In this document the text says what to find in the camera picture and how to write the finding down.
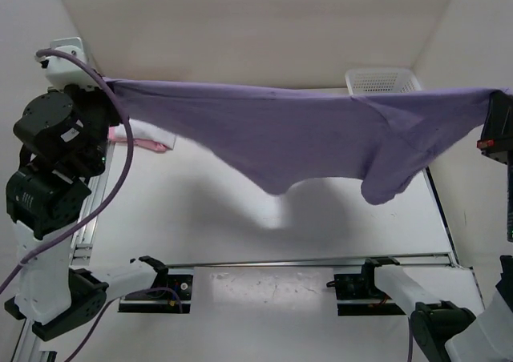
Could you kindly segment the white t shirt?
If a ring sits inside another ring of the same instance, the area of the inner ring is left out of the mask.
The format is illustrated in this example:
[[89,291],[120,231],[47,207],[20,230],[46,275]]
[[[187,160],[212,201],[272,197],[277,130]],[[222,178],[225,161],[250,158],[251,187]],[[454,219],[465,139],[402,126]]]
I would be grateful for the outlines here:
[[[136,119],[130,120],[131,131],[133,139],[147,139],[152,140],[170,148],[174,149],[176,143],[176,135],[163,130],[150,123],[139,121]],[[123,125],[119,125],[119,129],[124,129]]]

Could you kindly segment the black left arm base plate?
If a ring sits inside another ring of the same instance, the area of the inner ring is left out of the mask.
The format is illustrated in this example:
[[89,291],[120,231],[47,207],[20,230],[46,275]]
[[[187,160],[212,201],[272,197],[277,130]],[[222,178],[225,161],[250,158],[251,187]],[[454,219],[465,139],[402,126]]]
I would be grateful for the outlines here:
[[133,293],[118,303],[118,312],[140,314],[189,314],[192,302],[194,270],[170,268],[165,290]]

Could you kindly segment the lavender t shirt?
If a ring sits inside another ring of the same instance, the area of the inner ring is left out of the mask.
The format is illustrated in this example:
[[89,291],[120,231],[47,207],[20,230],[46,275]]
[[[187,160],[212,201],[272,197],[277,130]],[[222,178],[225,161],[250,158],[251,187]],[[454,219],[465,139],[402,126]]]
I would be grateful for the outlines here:
[[489,88],[333,95],[259,86],[111,80],[127,114],[209,149],[270,195],[307,179],[361,181],[386,203],[485,121]]

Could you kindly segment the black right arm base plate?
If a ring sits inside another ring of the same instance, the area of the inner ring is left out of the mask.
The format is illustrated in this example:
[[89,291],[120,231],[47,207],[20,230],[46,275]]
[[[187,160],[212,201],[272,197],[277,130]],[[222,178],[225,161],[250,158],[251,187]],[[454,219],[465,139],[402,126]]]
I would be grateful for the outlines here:
[[338,316],[404,316],[404,311],[384,292],[367,286],[361,274],[335,274],[326,283],[336,294]]

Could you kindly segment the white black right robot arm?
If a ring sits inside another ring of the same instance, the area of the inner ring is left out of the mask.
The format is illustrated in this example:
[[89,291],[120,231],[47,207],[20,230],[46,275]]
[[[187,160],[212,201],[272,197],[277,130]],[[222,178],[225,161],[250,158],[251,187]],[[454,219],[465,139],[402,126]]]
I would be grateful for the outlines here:
[[[490,95],[477,148],[507,165],[507,240],[512,243],[512,96]],[[478,316],[443,301],[412,280],[392,258],[370,258],[360,288],[385,294],[408,316],[410,334],[428,361],[512,361],[512,255],[499,257],[502,272],[489,306]]]

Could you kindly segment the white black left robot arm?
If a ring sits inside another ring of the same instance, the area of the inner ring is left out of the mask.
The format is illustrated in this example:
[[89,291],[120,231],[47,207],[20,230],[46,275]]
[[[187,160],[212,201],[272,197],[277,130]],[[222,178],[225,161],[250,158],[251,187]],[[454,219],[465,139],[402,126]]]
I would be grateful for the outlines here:
[[167,267],[150,256],[96,271],[71,267],[65,232],[91,193],[87,182],[104,172],[108,131],[119,123],[102,90],[69,85],[30,101],[14,125],[22,149],[6,185],[6,210],[22,269],[18,292],[5,309],[30,321],[41,340],[86,324],[119,297],[143,291],[159,298],[168,289]]

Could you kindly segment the pink t shirt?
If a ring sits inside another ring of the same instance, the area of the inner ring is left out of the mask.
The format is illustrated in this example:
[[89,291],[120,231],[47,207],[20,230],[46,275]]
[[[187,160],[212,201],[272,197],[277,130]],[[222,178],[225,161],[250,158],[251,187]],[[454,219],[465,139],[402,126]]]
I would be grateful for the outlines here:
[[[113,143],[127,144],[128,142],[125,130],[119,129],[119,126],[109,128],[108,139]],[[141,147],[143,149],[157,153],[163,153],[170,150],[169,147],[163,145],[162,143],[147,139],[133,139],[133,144],[137,147]]]

